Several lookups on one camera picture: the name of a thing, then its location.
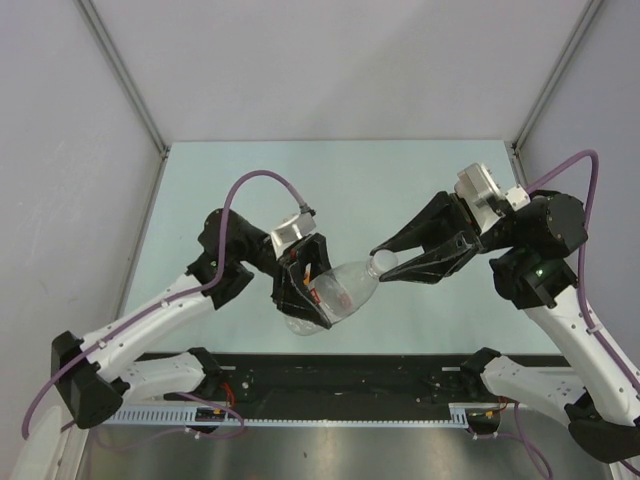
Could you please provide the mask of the clear water bottle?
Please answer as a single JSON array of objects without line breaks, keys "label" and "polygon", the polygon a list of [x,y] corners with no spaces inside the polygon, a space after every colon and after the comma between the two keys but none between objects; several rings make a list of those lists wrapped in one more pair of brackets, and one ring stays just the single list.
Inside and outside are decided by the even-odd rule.
[{"label": "clear water bottle", "polygon": [[331,325],[334,325],[364,306],[374,295],[379,283],[380,276],[373,272],[369,257],[339,265],[311,280],[308,287]]}]

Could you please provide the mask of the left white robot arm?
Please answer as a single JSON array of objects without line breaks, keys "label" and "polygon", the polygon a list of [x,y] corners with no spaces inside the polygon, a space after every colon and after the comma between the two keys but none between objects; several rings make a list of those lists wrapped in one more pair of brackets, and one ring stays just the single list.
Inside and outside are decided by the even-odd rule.
[{"label": "left white robot arm", "polygon": [[254,277],[249,266],[272,279],[271,298],[279,311],[327,326],[326,315],[305,291],[307,272],[329,268],[326,241],[308,205],[270,232],[223,207],[205,220],[198,241],[199,257],[155,298],[99,330],[82,337],[66,331],[52,341],[51,376],[25,414],[26,442],[12,478],[54,478],[65,431],[99,426],[127,403],[164,394],[214,397],[222,371],[206,349],[192,347],[161,360],[140,357],[191,320],[237,298]]}]

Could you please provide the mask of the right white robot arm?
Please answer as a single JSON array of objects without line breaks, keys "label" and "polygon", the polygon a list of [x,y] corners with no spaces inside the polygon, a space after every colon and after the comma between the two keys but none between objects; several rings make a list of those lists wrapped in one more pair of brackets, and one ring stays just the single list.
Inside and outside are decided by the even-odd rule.
[{"label": "right white robot arm", "polygon": [[436,284],[473,257],[493,251],[495,290],[553,341],[577,382],[552,381],[484,348],[462,366],[473,401],[491,394],[523,403],[566,427],[590,456],[611,464],[639,453],[639,373],[596,322],[567,258],[587,239],[583,204],[554,191],[533,194],[440,192],[383,243],[418,255],[383,275],[386,282]]}]

